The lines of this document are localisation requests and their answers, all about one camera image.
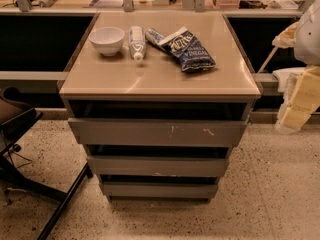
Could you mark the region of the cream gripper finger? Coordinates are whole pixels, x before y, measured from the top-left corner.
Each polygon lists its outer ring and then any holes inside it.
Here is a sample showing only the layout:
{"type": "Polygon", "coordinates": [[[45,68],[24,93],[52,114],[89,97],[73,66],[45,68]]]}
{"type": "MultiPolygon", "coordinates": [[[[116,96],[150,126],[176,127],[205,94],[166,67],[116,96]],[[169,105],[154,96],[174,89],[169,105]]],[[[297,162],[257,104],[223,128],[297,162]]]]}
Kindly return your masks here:
{"type": "Polygon", "coordinates": [[[295,22],[284,29],[280,34],[278,34],[272,41],[272,45],[277,48],[291,48],[296,42],[296,29],[298,23],[295,22]]]}
{"type": "Polygon", "coordinates": [[[275,127],[278,131],[299,131],[319,107],[320,67],[308,66],[301,73],[291,73],[275,127]]]}

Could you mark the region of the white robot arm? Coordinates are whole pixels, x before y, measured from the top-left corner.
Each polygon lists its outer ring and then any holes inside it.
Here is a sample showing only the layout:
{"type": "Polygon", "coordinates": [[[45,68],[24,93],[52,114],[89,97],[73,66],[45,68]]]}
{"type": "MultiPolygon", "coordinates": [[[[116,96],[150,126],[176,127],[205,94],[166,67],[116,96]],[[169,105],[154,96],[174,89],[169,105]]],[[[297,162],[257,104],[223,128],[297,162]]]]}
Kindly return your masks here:
{"type": "Polygon", "coordinates": [[[299,131],[320,107],[320,0],[314,0],[298,22],[291,24],[272,45],[294,49],[294,57],[306,65],[286,82],[284,103],[277,114],[276,129],[283,134],[299,131]]]}

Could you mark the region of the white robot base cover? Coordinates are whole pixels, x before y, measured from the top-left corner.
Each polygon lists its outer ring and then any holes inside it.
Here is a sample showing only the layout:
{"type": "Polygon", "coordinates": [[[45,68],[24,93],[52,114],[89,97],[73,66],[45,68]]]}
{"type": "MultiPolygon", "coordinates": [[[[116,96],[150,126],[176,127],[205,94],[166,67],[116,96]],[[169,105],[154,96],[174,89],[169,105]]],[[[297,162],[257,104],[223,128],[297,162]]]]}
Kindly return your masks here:
{"type": "Polygon", "coordinates": [[[291,74],[300,74],[304,71],[304,67],[283,68],[274,70],[272,75],[278,81],[278,92],[283,93],[285,91],[286,83],[291,74]]]}

